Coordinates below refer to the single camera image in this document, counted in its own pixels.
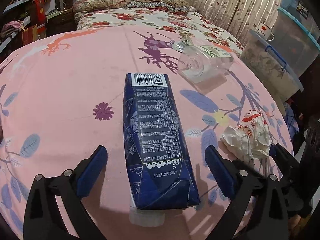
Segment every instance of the yellow flower print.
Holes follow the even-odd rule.
[[[229,125],[229,117],[224,115],[223,111],[218,110],[217,112],[214,112],[212,116],[220,126],[225,128]]]

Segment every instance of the purple flower print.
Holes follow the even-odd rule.
[[[110,120],[112,115],[114,114],[113,111],[110,111],[112,106],[108,107],[108,103],[102,102],[99,105],[96,105],[96,108],[93,110],[93,115],[96,116],[96,119],[99,119],[100,121],[103,120]]]

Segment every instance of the blue storage box handle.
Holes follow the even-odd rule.
[[[266,50],[265,52],[269,53],[269,49],[271,51],[273,51],[273,53],[278,57],[278,58],[275,58],[276,61],[279,62],[279,64],[283,67],[282,70],[285,70],[285,68],[287,67],[287,62],[281,57],[281,55],[270,45],[268,45],[266,47]]]

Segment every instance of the crumpled white plastic bag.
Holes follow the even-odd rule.
[[[230,152],[244,162],[268,157],[272,143],[266,120],[261,111],[255,110],[249,111],[236,128],[229,125],[221,140]]]

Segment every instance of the storage box lid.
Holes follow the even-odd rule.
[[[302,25],[302,23],[300,23],[292,14],[288,13],[285,9],[281,7],[278,7],[278,12],[282,12],[284,15],[292,19],[306,33],[306,35],[312,40],[314,45],[320,51],[320,45],[318,44],[316,39],[312,36],[312,34],[305,28],[305,26]]]
[[[300,91],[303,92],[303,85],[301,84],[298,76],[295,74],[292,68],[290,68],[287,62],[281,57],[281,55],[268,42],[266,42],[259,33],[255,32],[254,30],[249,30],[249,33],[251,34],[253,39],[261,43],[261,46],[265,49],[265,52],[269,53],[282,66],[282,69],[287,71],[292,76]]]

